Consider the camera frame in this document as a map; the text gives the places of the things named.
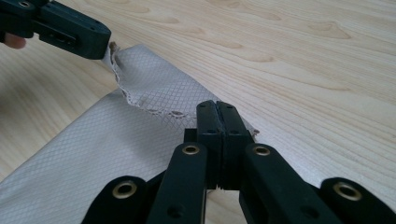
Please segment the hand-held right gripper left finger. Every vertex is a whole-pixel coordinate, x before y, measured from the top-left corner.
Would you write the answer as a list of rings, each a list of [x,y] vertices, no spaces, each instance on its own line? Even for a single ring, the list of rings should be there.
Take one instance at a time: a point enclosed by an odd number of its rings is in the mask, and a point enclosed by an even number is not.
[[[219,179],[222,134],[213,101],[198,104],[196,115],[196,127],[173,153],[147,224],[205,223],[206,190]]]

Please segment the beige mesh cloth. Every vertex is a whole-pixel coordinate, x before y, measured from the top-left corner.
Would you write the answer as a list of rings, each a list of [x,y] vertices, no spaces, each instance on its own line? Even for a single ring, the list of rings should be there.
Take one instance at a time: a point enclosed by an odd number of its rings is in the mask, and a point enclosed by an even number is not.
[[[385,220],[368,206],[368,224],[396,224],[396,91],[379,100],[300,71],[208,90],[142,45],[108,63],[118,87],[0,181],[0,224],[81,224],[111,180],[163,171],[206,100],[234,105],[308,183],[341,177],[368,189],[393,212]]]

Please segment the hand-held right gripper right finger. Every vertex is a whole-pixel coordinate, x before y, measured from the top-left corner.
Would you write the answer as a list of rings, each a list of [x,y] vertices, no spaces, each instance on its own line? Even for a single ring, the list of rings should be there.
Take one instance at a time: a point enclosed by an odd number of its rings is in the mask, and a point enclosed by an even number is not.
[[[236,108],[218,102],[223,189],[239,192],[247,224],[342,224],[273,148],[253,141]]]

